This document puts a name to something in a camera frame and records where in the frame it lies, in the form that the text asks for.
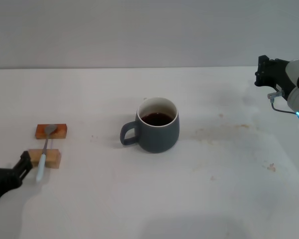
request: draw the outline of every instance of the light wooden block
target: light wooden block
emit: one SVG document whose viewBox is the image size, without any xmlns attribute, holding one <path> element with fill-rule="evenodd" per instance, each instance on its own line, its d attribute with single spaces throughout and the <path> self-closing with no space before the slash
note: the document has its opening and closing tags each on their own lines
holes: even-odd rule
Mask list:
<svg viewBox="0 0 299 239">
<path fill-rule="evenodd" d="M 38 124 L 35 131 L 35 137 L 36 139 L 46 139 L 46 134 L 44 132 L 45 127 L 47 127 L 49 124 Z M 65 138 L 66 132 L 68 130 L 68 127 L 65 123 L 59 123 L 56 124 L 57 129 L 55 132 L 50 134 L 49 138 Z"/>
<path fill-rule="evenodd" d="M 42 155 L 42 149 L 29 149 L 28 150 L 31 163 L 34 167 L 37 167 Z M 61 153 L 58 149 L 47 149 L 45 167 L 47 168 L 59 168 L 61 162 Z"/>
</svg>

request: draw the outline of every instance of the gray wall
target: gray wall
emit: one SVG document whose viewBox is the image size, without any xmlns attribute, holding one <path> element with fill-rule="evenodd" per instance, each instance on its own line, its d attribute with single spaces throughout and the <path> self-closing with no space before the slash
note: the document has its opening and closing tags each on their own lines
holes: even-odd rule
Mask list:
<svg viewBox="0 0 299 239">
<path fill-rule="evenodd" d="M 256 65 L 299 57 L 299 0 L 0 0 L 0 68 Z"/>
</svg>

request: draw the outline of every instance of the coffee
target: coffee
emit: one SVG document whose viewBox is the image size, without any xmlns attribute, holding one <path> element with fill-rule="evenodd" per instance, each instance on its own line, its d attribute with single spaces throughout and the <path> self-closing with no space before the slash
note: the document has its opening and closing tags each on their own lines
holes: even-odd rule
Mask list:
<svg viewBox="0 0 299 239">
<path fill-rule="evenodd" d="M 149 125 L 153 126 L 163 126 L 173 121 L 171 117 L 163 113 L 152 113 L 142 117 L 142 120 L 145 123 L 148 123 Z"/>
</svg>

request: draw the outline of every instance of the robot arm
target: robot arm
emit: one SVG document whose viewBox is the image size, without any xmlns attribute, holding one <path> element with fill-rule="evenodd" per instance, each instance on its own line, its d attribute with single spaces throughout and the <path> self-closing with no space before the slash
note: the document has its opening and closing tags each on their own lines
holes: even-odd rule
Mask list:
<svg viewBox="0 0 299 239">
<path fill-rule="evenodd" d="M 275 97 L 282 96 L 293 110 L 293 114 L 299 118 L 299 59 L 289 62 L 280 59 L 270 60 L 266 55 L 260 56 L 255 75 L 256 86 L 269 86 L 275 89 L 276 92 L 268 94 L 274 110 L 276 110 Z"/>
<path fill-rule="evenodd" d="M 24 151 L 19 162 L 12 168 L 0 168 L 0 197 L 6 192 L 22 185 L 22 181 L 32 169 L 28 151 Z"/>
</svg>

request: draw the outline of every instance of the gray mug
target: gray mug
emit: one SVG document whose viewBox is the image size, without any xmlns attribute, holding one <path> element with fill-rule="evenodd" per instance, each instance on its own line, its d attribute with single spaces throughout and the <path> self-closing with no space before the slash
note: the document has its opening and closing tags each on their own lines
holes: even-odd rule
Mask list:
<svg viewBox="0 0 299 239">
<path fill-rule="evenodd" d="M 127 131 L 134 128 L 135 136 L 125 139 Z M 179 136 L 179 116 L 174 103 L 156 97 L 145 100 L 136 112 L 135 121 L 122 127 L 123 145 L 138 143 L 144 150 L 161 153 L 174 146 Z"/>
</svg>

